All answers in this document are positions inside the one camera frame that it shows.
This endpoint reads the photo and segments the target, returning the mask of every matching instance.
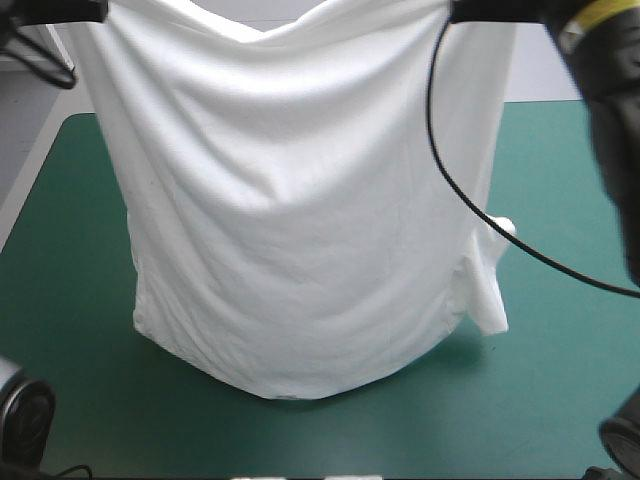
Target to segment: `gray floor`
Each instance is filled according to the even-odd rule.
[[[0,72],[0,205],[58,94],[56,88],[27,72]]]

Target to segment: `white object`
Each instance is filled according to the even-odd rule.
[[[137,330],[266,398],[389,375],[465,311],[507,330],[504,242],[437,173],[438,0],[326,0],[259,32],[188,0],[115,0],[72,27],[129,209]],[[443,158],[485,204],[513,29],[456,27]]]

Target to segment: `table surface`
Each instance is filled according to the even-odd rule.
[[[629,286],[577,102],[506,106],[490,204],[545,252]],[[321,401],[267,401],[135,333],[125,208],[93,115],[62,127],[0,255],[0,352],[58,410],[43,468],[104,477],[580,477],[598,423],[640,381],[640,303],[512,248],[508,334],[466,321],[400,373]]]

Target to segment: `wrinkled cloth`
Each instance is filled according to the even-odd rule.
[[[507,330],[505,242],[426,136],[447,2],[326,0],[267,32],[188,0],[110,3],[70,30],[128,208],[140,333],[253,394],[312,399],[396,372],[465,312]],[[480,205],[513,35],[456,26],[438,67],[439,147]]]

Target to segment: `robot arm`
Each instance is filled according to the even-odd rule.
[[[454,0],[453,23],[543,23],[589,108],[604,186],[640,286],[640,1]]]

